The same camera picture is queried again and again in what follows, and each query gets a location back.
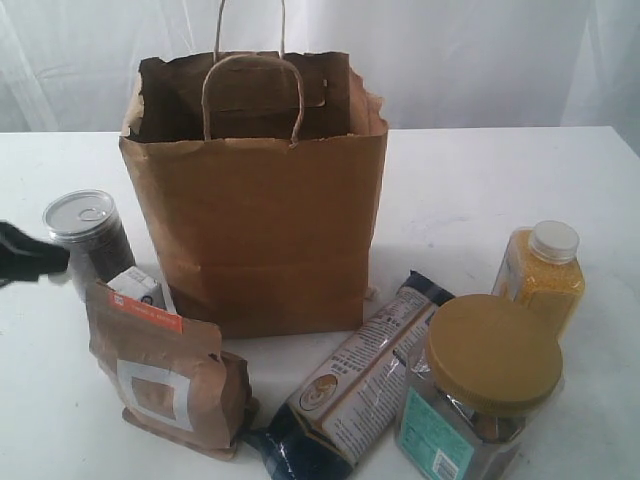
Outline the clear can dark seeds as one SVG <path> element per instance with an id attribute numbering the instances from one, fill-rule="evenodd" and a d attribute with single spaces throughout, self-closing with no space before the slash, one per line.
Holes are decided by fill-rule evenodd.
<path id="1" fill-rule="evenodd" d="M 65 194 L 44 211 L 54 244 L 70 253 L 68 271 L 79 297 L 100 280 L 107 283 L 135 265 L 113 197 L 95 189 Z"/>

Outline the yellow grain plastic bottle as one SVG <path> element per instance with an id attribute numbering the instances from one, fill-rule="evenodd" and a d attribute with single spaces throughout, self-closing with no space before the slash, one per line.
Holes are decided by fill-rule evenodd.
<path id="1" fill-rule="evenodd" d="M 514 230 L 492 293 L 529 309 L 562 338 L 585 290 L 579 243 L 578 233 L 560 221 Z"/>

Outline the brown paper bag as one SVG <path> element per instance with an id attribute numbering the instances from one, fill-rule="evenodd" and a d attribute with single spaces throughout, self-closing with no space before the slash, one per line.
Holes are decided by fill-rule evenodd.
<path id="1" fill-rule="evenodd" d="M 361 325 L 380 110 L 343 52 L 140 62 L 119 147 L 179 314 L 229 338 Z"/>

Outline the small white carton box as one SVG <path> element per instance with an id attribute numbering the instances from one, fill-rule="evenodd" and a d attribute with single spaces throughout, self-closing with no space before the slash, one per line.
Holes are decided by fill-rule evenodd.
<path id="1" fill-rule="evenodd" d="M 111 307 L 123 312 L 150 316 L 155 310 L 166 310 L 161 284 L 136 266 L 118 274 L 107 284 Z"/>

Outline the white curtain backdrop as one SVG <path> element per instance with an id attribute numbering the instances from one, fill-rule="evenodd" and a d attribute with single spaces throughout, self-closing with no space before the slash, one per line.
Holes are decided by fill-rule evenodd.
<path id="1" fill-rule="evenodd" d="M 397 128 L 639 131 L 635 1 L 5 1 L 1 128 L 111 131 L 140 60 L 342 51 Z"/>

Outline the brown kraft pouch orange label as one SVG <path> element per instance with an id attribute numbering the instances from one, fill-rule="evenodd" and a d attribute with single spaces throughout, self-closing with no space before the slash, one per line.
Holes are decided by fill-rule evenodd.
<path id="1" fill-rule="evenodd" d="M 219 327 L 95 283 L 86 293 L 89 350 L 124 405 L 125 421 L 228 461 L 259 410 L 247 362 Z"/>

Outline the dark blue biscuit packet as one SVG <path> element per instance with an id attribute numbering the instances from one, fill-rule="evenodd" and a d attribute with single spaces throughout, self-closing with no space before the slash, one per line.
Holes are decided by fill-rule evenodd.
<path id="1" fill-rule="evenodd" d="M 244 434 L 273 479 L 346 479 L 395 418 L 407 357 L 453 294 L 413 271 L 279 407 Z"/>

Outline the gold lid plastic jar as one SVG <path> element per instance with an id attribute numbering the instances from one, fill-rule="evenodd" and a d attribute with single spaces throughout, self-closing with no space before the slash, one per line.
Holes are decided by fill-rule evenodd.
<path id="1" fill-rule="evenodd" d="M 501 479 L 563 385 L 556 335 L 504 297 L 453 298 L 407 360 L 396 443 L 426 479 Z"/>

